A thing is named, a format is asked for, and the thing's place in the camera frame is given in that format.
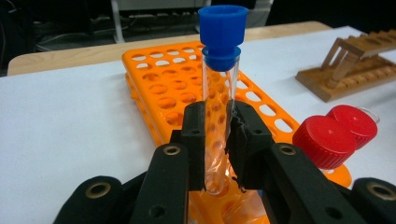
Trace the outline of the orange plastic tube rack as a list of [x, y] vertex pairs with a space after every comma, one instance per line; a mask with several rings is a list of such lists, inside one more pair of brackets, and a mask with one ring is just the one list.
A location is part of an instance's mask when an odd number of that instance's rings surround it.
[[[122, 55], [126, 81], [150, 134], [157, 146], [170, 141], [179, 130], [184, 108], [203, 98], [202, 48], [187, 42], [145, 49], [131, 49]], [[289, 143], [299, 123], [244, 73], [237, 81], [236, 99], [253, 106], [270, 129], [276, 142]], [[241, 192], [226, 171], [225, 189], [219, 196], [205, 191], [189, 195], [192, 224], [269, 224], [259, 194]]]

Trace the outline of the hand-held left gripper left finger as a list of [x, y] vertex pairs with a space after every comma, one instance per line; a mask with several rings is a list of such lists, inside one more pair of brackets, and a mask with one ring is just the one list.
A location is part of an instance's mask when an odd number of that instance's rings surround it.
[[171, 143], [185, 146], [189, 154], [189, 190], [205, 188], [205, 104], [187, 105], [180, 130], [173, 130]]

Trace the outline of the blue-capped glass test tube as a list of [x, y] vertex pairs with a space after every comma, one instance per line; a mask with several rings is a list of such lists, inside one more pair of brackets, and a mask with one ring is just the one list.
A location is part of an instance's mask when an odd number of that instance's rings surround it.
[[225, 188], [226, 143], [239, 75], [240, 45], [248, 10], [218, 5], [199, 10], [202, 89], [205, 103], [205, 190], [220, 195]]

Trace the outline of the wooden test tube rack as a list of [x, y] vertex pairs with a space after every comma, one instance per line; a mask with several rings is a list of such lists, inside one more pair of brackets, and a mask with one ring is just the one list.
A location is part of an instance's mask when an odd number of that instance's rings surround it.
[[320, 67], [296, 79], [324, 102], [396, 80], [396, 63], [381, 53], [396, 50], [396, 30], [337, 38]]

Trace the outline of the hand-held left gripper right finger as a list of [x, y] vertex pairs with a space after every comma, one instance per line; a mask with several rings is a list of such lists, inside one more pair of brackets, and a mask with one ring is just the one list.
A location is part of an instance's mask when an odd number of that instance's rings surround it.
[[272, 134], [252, 105], [235, 101], [226, 149], [240, 189], [263, 189]]

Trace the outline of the red-capped plastic tube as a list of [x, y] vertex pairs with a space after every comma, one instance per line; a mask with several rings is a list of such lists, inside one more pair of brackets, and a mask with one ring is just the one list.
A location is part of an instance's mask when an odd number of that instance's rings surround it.
[[326, 116], [305, 119], [294, 133], [292, 143], [322, 170], [338, 168], [357, 149], [356, 140], [349, 130]]
[[351, 132], [356, 140], [357, 149], [366, 146], [377, 135], [375, 121], [357, 107], [337, 105], [327, 113], [327, 117], [335, 119]]

